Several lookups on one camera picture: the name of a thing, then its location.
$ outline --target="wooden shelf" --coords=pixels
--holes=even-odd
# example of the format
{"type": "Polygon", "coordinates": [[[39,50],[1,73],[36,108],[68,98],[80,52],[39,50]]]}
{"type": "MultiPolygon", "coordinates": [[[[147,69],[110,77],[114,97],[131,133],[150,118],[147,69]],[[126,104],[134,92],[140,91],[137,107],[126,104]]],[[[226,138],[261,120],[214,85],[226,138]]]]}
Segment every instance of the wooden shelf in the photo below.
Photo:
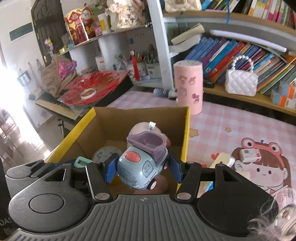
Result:
{"type": "Polygon", "coordinates": [[[243,96],[243,95],[233,95],[233,94],[228,94],[225,91],[225,88],[223,85],[215,85],[215,87],[212,88],[204,88],[204,92],[207,94],[212,94],[212,95],[218,95],[218,96],[223,96],[231,99],[236,99],[236,100],[241,100],[244,102],[260,105],[269,109],[277,110],[283,113],[286,113],[288,115],[296,116],[296,110],[281,107],[278,105],[275,105],[271,102],[270,97],[261,95],[257,93],[254,97],[249,97],[249,96],[243,96]]]}
{"type": "Polygon", "coordinates": [[[296,51],[296,30],[245,14],[231,13],[229,23],[227,13],[211,11],[163,13],[163,19],[165,23],[202,23],[206,32],[216,29],[246,34],[296,51]]]}
{"type": "Polygon", "coordinates": [[[100,36],[96,36],[94,38],[91,38],[90,40],[88,41],[84,41],[80,44],[77,44],[74,46],[74,48],[71,48],[71,49],[68,49],[67,51],[65,51],[64,53],[61,53],[60,55],[63,55],[65,53],[68,53],[69,51],[73,50],[73,49],[76,49],[76,48],[79,48],[80,46],[82,45],[85,45],[85,44],[88,44],[88,43],[91,43],[93,41],[96,41],[98,40],[99,38],[103,38],[103,37],[106,37],[106,36],[110,36],[110,35],[114,35],[114,34],[118,34],[118,33],[123,33],[123,32],[127,32],[127,31],[130,31],[130,30],[134,30],[134,29],[139,29],[139,28],[145,28],[145,26],[141,26],[141,27],[135,27],[135,28],[127,28],[127,29],[117,29],[116,31],[112,31],[111,33],[108,33],[108,34],[102,34],[100,36]]]}

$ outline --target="small white box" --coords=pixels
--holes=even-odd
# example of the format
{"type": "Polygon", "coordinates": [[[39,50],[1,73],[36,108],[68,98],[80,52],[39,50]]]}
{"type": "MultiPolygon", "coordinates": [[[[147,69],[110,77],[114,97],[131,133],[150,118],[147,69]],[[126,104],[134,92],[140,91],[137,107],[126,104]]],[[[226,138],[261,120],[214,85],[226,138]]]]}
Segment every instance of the small white box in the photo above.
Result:
{"type": "Polygon", "coordinates": [[[96,57],[96,65],[99,71],[105,71],[106,65],[103,57],[96,57]]]}
{"type": "Polygon", "coordinates": [[[296,99],[287,98],[285,107],[296,110],[296,99]]]}
{"type": "Polygon", "coordinates": [[[243,163],[257,162],[262,158],[259,149],[241,149],[239,155],[243,163]]]}

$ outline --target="star sticker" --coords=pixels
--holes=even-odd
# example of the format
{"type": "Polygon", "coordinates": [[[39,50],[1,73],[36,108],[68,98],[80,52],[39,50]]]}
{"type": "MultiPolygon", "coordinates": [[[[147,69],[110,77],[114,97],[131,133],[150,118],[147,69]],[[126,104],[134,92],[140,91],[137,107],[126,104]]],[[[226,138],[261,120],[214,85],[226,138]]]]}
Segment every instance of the star sticker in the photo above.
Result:
{"type": "Polygon", "coordinates": [[[226,127],[226,128],[225,128],[225,131],[227,131],[227,132],[231,132],[231,128],[230,128],[230,127],[226,127]]]}
{"type": "Polygon", "coordinates": [[[190,138],[198,137],[199,136],[198,130],[190,129],[189,136],[190,136],[190,138]]]}

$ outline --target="yellow box edge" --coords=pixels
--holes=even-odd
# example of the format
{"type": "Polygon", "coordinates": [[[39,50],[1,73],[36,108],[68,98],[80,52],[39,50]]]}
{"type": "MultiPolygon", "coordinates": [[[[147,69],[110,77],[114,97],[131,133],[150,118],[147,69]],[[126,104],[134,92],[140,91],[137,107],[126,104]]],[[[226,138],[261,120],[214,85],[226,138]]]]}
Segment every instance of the yellow box edge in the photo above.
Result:
{"type": "Polygon", "coordinates": [[[83,130],[87,127],[87,125],[92,121],[92,119],[96,116],[96,111],[94,108],[91,108],[85,116],[77,123],[76,126],[70,131],[70,133],[66,136],[66,138],[61,142],[61,144],[57,147],[57,149],[52,153],[47,162],[60,162],[70,147],[74,144],[74,142],[81,135],[83,130]]]}

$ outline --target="white tube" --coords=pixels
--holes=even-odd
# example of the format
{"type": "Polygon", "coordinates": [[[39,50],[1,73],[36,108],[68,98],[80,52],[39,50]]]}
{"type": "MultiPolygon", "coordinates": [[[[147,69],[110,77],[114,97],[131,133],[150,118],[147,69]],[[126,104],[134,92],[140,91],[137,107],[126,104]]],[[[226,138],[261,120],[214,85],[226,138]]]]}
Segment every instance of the white tube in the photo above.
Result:
{"type": "Polygon", "coordinates": [[[245,42],[260,44],[263,46],[270,47],[274,50],[280,51],[282,53],[285,53],[287,51],[287,48],[285,48],[283,46],[269,42],[267,40],[263,40],[263,39],[256,38],[253,36],[245,35],[245,34],[238,34],[238,33],[234,33],[234,32],[222,31],[222,30],[210,30],[210,33],[211,33],[211,35],[214,35],[214,36],[231,38],[231,39],[239,39],[239,40],[242,40],[245,42]]]}

